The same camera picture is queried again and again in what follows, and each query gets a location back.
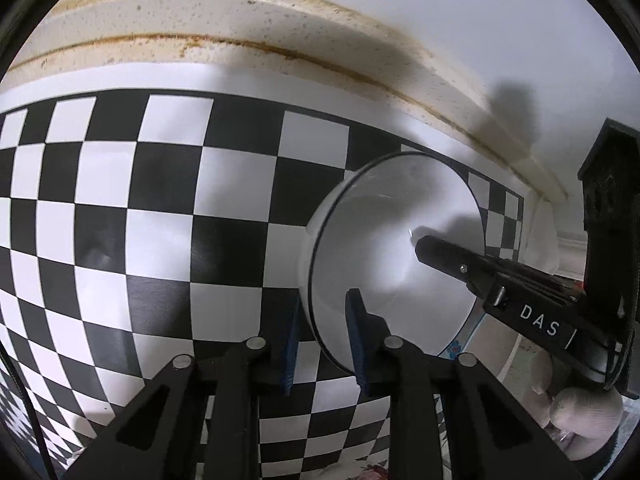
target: white glove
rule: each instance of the white glove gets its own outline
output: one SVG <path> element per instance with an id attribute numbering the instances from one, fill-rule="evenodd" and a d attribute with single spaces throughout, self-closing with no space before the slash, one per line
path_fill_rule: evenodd
<path id="1" fill-rule="evenodd" d="M 563 449 L 569 460 L 587 458 L 607 443 L 620 424 L 622 396 L 615 388 L 590 392 L 570 387 L 552 399 L 546 390 L 553 373 L 550 355 L 539 351 L 530 368 L 531 389 L 525 393 L 522 405 L 542 428 L 550 422 L 559 430 L 574 433 Z"/>

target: metal pin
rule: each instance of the metal pin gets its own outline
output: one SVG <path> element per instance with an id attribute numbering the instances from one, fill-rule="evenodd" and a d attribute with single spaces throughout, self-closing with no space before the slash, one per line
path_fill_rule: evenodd
<path id="1" fill-rule="evenodd" d="M 473 354 L 470 354 L 469 352 L 464 352 L 462 354 L 459 354 L 458 361 L 460 362 L 461 365 L 466 366 L 468 368 L 471 368 L 473 366 L 476 366 L 476 364 L 478 364 L 478 359 L 476 359 L 476 356 Z"/>
<path id="2" fill-rule="evenodd" d="M 403 344 L 404 341 L 402 341 L 402 338 L 398 337 L 397 335 L 390 335 L 385 337 L 385 346 L 387 348 L 398 349 Z"/>
<path id="3" fill-rule="evenodd" d="M 266 344 L 267 341 L 260 336 L 252 337 L 246 340 L 246 346 L 251 350 L 260 350 L 261 348 L 264 348 Z"/>
<path id="4" fill-rule="evenodd" d="M 171 364 L 174 366 L 174 368 L 181 370 L 183 368 L 191 366 L 191 361 L 192 359 L 190 355 L 180 354 L 174 357 L 174 360 L 171 361 Z"/>

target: white bowl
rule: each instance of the white bowl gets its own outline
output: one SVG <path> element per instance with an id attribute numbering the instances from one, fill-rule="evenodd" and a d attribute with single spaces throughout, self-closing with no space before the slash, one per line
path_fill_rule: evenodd
<path id="1" fill-rule="evenodd" d="M 464 325 L 475 296 L 421 264 L 425 234 L 484 254 L 476 199 L 449 166 L 421 152 L 388 155 L 338 185 L 306 226 L 300 295 L 324 352 L 353 372 L 344 297 L 359 288 L 367 311 L 392 334 L 439 355 Z"/>

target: checkerboard pattern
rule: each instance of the checkerboard pattern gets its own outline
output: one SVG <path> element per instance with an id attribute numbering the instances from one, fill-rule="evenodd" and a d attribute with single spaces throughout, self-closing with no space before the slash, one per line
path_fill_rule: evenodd
<path id="1" fill-rule="evenodd" d="M 0 340 L 61 470 L 173 356 L 219 356 L 297 301 L 300 242 L 319 203 L 401 150 L 457 171 L 481 208 L 487 252 L 517 259 L 522 197 L 364 124 L 141 89 L 0 115 Z M 18 391 L 0 376 L 4 421 L 34 445 Z M 386 460 L 388 416 L 389 399 L 361 395 L 304 326 L 290 397 L 260 400 L 262 476 Z"/>

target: white wall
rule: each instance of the white wall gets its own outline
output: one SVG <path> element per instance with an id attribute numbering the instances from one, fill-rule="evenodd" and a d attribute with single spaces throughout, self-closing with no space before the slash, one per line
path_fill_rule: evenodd
<path id="1" fill-rule="evenodd" d="M 582 233 L 576 172 L 604 119 L 640 128 L 640 74 L 585 0 L 329 0 L 418 39 L 468 73 L 569 193 L 559 232 Z"/>

